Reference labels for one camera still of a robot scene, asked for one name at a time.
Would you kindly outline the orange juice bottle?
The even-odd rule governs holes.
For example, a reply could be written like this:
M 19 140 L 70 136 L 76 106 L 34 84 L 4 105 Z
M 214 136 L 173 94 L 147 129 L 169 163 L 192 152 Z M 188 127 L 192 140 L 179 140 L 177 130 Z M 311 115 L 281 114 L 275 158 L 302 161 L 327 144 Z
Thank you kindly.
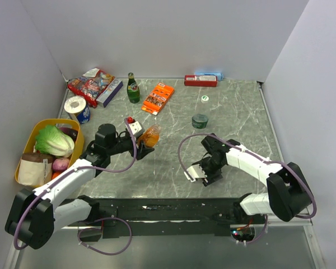
M 142 134 L 138 138 L 138 140 L 137 140 L 138 146 L 140 146 L 142 143 L 144 143 L 144 145 L 146 147 L 150 147 L 150 148 L 154 147 L 155 144 L 157 144 L 157 142 L 159 141 L 161 131 L 162 131 L 162 129 L 161 129 L 161 126 L 159 124 L 154 124 L 154 125 L 150 126 L 144 132 L 144 134 Z

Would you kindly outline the clear plastic bottle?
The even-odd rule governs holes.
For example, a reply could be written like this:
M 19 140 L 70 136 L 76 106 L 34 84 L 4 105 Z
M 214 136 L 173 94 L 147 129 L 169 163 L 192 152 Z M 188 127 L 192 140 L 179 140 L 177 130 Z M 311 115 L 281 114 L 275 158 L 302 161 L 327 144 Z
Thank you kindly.
M 192 126 L 196 129 L 205 129 L 208 121 L 208 116 L 205 114 L 198 113 L 192 116 Z

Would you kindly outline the white green bottle cap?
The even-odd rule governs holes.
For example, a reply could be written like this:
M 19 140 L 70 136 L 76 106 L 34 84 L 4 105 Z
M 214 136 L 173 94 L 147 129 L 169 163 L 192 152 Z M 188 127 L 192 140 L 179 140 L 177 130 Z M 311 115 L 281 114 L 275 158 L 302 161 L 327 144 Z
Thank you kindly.
M 202 97 L 201 97 L 201 102 L 202 103 L 207 103 L 209 101 L 209 96 L 207 96 L 207 95 L 203 95 Z

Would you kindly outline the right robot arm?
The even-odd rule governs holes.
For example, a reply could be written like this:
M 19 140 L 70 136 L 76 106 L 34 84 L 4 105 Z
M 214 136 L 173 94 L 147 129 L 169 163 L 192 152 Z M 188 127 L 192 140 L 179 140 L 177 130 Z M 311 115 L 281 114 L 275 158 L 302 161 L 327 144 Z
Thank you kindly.
M 208 186 L 222 178 L 224 166 L 231 166 L 249 174 L 267 188 L 265 193 L 247 193 L 233 203 L 237 222 L 244 224 L 254 215 L 275 215 L 289 222 L 301 217 L 301 211 L 308 206 L 313 207 L 310 217 L 316 215 L 316 201 L 297 164 L 271 161 L 235 140 L 224 142 L 214 135 L 205 137 L 202 145 L 207 153 L 188 169 L 193 180 L 201 179 L 203 185 Z

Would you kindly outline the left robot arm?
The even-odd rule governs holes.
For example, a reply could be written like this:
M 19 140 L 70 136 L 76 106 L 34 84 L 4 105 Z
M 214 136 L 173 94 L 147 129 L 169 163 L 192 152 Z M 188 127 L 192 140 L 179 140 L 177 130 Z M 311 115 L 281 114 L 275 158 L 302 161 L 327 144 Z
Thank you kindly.
M 67 225 L 78 221 L 87 225 L 98 222 L 99 206 L 92 199 L 76 198 L 68 204 L 63 201 L 102 171 L 107 172 L 112 156 L 129 152 L 132 160 L 137 161 L 154 151 L 144 144 L 137 145 L 136 139 L 144 133 L 139 121 L 125 118 L 124 123 L 123 137 L 114 125 L 100 125 L 95 139 L 71 167 L 51 182 L 32 191 L 22 189 L 15 195 L 4 227 L 13 235 L 15 249 L 39 249 L 53 233 Z

